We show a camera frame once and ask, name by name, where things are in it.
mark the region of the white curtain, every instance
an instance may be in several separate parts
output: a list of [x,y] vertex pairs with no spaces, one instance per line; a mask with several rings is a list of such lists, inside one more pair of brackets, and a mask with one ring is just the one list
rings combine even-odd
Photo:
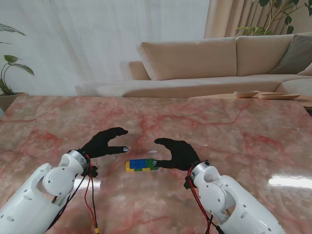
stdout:
[[3,55],[35,72],[10,68],[16,92],[76,95],[86,81],[122,80],[119,64],[138,60],[142,41],[202,39],[209,0],[0,0],[0,23],[27,36],[0,32]]

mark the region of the marble table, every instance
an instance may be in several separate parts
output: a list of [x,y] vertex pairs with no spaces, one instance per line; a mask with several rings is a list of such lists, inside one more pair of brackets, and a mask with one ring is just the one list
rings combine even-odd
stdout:
[[[258,198],[286,233],[312,233],[312,120],[288,101],[19,97],[0,119],[0,206],[38,166],[56,166],[63,153],[116,126],[129,134],[111,145],[130,151],[93,162],[101,234],[205,232],[204,217],[183,187],[185,172],[125,171],[131,158],[170,158],[154,144],[158,137],[189,142],[202,160]],[[93,233],[86,186],[48,234]]]

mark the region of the sofa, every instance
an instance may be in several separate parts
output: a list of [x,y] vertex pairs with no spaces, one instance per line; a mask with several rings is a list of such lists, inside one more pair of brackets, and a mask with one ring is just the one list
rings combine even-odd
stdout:
[[122,63],[124,81],[86,83],[79,95],[191,98],[237,90],[312,96],[312,76],[275,74],[293,35],[143,42],[141,61]]

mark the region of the yellow lego brick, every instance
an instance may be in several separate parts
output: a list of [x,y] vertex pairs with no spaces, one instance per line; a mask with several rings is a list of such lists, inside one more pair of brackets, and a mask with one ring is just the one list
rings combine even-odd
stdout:
[[134,172],[134,169],[130,169],[130,162],[126,162],[126,171],[128,172]]

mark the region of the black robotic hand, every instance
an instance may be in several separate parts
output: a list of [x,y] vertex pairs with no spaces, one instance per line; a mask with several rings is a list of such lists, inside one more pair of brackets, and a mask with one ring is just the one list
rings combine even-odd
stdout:
[[172,155],[171,160],[157,160],[156,167],[176,168],[182,171],[188,171],[192,166],[200,163],[195,150],[190,144],[183,140],[158,138],[154,142],[165,146],[170,150]]
[[108,146],[108,142],[116,136],[127,134],[128,131],[123,128],[110,128],[97,133],[78,151],[87,154],[90,158],[101,157],[104,155],[113,155],[125,153],[129,149],[126,146]]

